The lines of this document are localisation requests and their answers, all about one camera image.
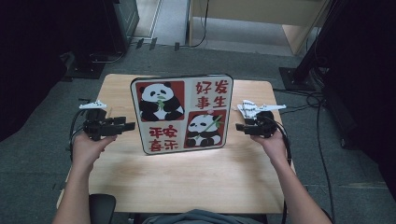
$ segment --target panda illustration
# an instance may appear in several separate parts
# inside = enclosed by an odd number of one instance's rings
[[[139,102],[140,116],[147,121],[175,120],[184,114],[180,101],[176,98],[171,83],[156,83],[141,87]]]
[[[219,116],[196,115],[192,118],[187,132],[188,147],[211,147],[221,141],[218,131]]]

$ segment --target black wire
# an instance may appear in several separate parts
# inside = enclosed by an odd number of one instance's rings
[[[202,37],[201,42],[199,44],[194,45],[194,46],[188,46],[189,48],[192,48],[192,49],[196,48],[204,42],[204,40],[206,38],[206,20],[207,20],[207,11],[208,10],[209,10],[209,0],[207,0],[207,2],[206,2],[206,12],[205,12],[205,21],[204,21],[204,37]]]
[[[179,46],[181,49],[194,49],[194,48],[199,47],[204,42],[204,40],[206,39],[206,21],[207,21],[207,12],[208,12],[208,10],[209,10],[209,0],[207,0],[207,2],[206,2],[205,21],[204,21],[204,37],[202,37],[201,42],[199,44],[197,44],[197,45],[194,45],[194,46],[189,46],[189,45]],[[171,46],[171,45],[156,45],[156,46],[174,48],[174,46]]]
[[[318,115],[317,115],[317,139],[318,139],[318,148],[319,148],[319,153],[320,153],[320,158],[321,158],[321,162],[323,165],[323,170],[324,173],[326,175],[326,181],[327,181],[327,187],[329,189],[329,197],[330,197],[330,207],[331,207],[331,212],[332,212],[332,223],[335,224],[335,214],[334,214],[334,204],[332,201],[332,185],[330,183],[330,178],[329,178],[329,173],[327,171],[327,166],[326,163],[324,162],[324,158],[323,158],[323,151],[322,151],[322,147],[321,147],[321,143],[320,143],[320,131],[319,131],[319,114],[320,114],[320,107],[321,104],[318,105]]]
[[[265,117],[265,118],[270,120],[271,122],[273,122],[276,125],[277,129],[282,133],[283,142],[285,144],[286,152],[287,152],[288,164],[291,165],[290,140],[289,140],[289,136],[288,136],[288,133],[287,133],[285,127],[281,123],[279,123],[273,119],[270,119],[267,117]],[[288,216],[288,206],[286,205],[286,200],[284,200],[283,201],[282,222],[281,222],[282,224],[286,223],[287,216]]]
[[[76,120],[77,120],[77,118],[78,118],[78,116],[81,114],[81,113],[83,113],[83,112],[85,112],[87,109],[80,109],[77,113],[76,113],[76,115],[73,117],[73,121],[72,121],[72,124],[71,124],[71,126],[70,126],[70,133],[69,133],[69,150],[70,150],[70,160],[72,161],[73,160],[73,138],[74,138],[74,136],[76,135],[76,133],[78,133],[79,131],[81,131],[82,130],[82,127],[81,128],[78,128],[75,132],[74,132],[74,127],[75,127],[75,125],[76,125]]]
[[[321,92],[303,92],[303,91],[286,91],[286,90],[278,90],[278,89],[274,89],[274,91],[279,91],[279,92],[283,92],[283,93],[288,93],[288,94],[294,94],[294,95],[300,95],[300,96],[306,96],[305,100],[307,102],[306,107],[304,106],[299,106],[300,108],[294,110],[294,111],[287,111],[281,114],[286,114],[286,113],[291,113],[291,112],[295,112],[295,111],[299,111],[299,110],[303,110],[303,109],[307,109],[309,107],[315,107],[318,109],[318,114],[317,114],[317,140],[318,140],[318,149],[319,149],[319,154],[320,154],[320,158],[321,158],[321,162],[323,165],[323,170],[324,173],[326,175],[326,181],[327,181],[327,186],[329,189],[329,198],[330,198],[330,206],[331,206],[331,213],[332,213],[332,223],[335,224],[335,213],[334,213],[334,204],[333,204],[333,200],[332,200],[332,185],[331,185],[331,181],[329,178],[329,172],[327,170],[327,166],[326,163],[324,161],[324,157],[323,157],[323,151],[322,151],[322,147],[321,147],[321,142],[320,142],[320,131],[319,131],[319,114],[320,114],[320,109],[324,103],[324,99],[323,99],[323,94]],[[317,102],[315,104],[311,104],[309,102],[309,99],[314,98]],[[283,216],[282,216],[282,223],[286,222],[286,209],[284,208],[283,211]]]

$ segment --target hand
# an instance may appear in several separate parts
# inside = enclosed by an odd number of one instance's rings
[[[258,135],[251,135],[250,138],[262,145],[272,164],[274,162],[287,162],[286,147],[280,131],[276,131],[270,138],[263,138]]]
[[[93,168],[93,163],[105,151],[105,147],[116,138],[116,135],[108,136],[94,142],[86,133],[79,134],[73,144],[73,167],[81,172],[89,173]]]

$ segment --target black chair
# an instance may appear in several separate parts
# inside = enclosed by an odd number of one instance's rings
[[[116,208],[116,198],[108,194],[90,195],[90,217],[93,224],[110,224]]]

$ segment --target black equipment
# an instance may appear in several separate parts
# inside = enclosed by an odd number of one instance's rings
[[[106,111],[103,109],[89,109],[83,130],[93,141],[99,141],[101,136],[113,136],[134,130],[134,122],[125,121],[125,117],[106,119]]]
[[[250,135],[271,137],[277,129],[274,114],[271,111],[262,111],[255,119],[245,119],[245,124],[235,124],[236,130]]]

